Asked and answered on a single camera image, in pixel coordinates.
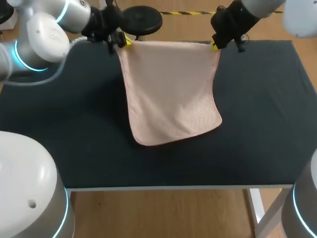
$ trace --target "black stool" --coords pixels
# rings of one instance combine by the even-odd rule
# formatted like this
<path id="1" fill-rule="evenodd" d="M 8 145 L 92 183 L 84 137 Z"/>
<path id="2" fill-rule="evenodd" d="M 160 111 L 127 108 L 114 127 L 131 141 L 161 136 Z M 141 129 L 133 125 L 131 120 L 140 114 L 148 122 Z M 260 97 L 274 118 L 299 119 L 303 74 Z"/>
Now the black stool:
<path id="1" fill-rule="evenodd" d="M 159 11 L 150 6 L 133 6 L 123 11 L 125 21 L 121 24 L 121 30 L 140 37 L 157 32 L 163 25 L 163 18 Z"/>

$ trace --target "yellow black caution tape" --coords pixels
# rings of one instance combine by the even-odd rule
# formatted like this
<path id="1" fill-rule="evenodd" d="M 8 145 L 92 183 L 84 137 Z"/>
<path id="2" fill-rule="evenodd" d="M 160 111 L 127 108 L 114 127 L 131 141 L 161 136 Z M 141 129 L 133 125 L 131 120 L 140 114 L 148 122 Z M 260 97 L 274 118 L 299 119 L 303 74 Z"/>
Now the yellow black caution tape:
<path id="1" fill-rule="evenodd" d="M 214 15 L 215 11 L 161 11 L 161 15 Z M 282 11 L 274 11 L 275 14 L 282 14 Z"/>

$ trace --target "pink towel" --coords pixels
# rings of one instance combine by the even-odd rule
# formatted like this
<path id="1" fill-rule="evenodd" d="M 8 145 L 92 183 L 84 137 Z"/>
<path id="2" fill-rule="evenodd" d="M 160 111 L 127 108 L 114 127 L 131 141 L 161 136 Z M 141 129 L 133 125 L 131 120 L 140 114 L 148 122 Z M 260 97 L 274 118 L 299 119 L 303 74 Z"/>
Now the pink towel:
<path id="1" fill-rule="evenodd" d="M 212 83 L 220 51 L 182 42 L 132 42 L 117 50 L 135 140 L 146 146 L 218 127 Z"/>

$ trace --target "white table frame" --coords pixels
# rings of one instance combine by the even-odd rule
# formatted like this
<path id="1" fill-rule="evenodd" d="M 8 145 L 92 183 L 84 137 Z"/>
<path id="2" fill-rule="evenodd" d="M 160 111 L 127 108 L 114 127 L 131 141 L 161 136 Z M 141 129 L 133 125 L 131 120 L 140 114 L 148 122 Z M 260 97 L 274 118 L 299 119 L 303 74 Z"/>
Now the white table frame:
<path id="1" fill-rule="evenodd" d="M 141 190 L 197 190 L 197 189 L 246 189 L 248 192 L 256 238 L 266 238 L 281 222 L 281 210 L 286 196 L 292 185 L 233 185 L 233 186 L 145 186 L 145 187 L 96 187 L 96 188 L 70 188 L 71 192 L 84 191 L 141 191 Z M 264 211 L 260 188 L 282 188 L 267 212 Z"/>

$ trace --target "black tabletop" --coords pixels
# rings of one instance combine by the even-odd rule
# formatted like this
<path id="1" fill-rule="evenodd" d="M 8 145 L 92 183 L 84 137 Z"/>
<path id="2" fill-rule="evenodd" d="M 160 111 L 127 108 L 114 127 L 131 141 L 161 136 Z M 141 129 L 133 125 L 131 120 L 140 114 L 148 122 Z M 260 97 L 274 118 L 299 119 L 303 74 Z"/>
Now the black tabletop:
<path id="1" fill-rule="evenodd" d="M 317 97 L 287 41 L 221 52 L 222 125 L 156 147 L 131 134 L 119 60 L 80 44 L 53 83 L 0 95 L 0 130 L 39 141 L 67 188 L 292 184 L 317 148 Z"/>

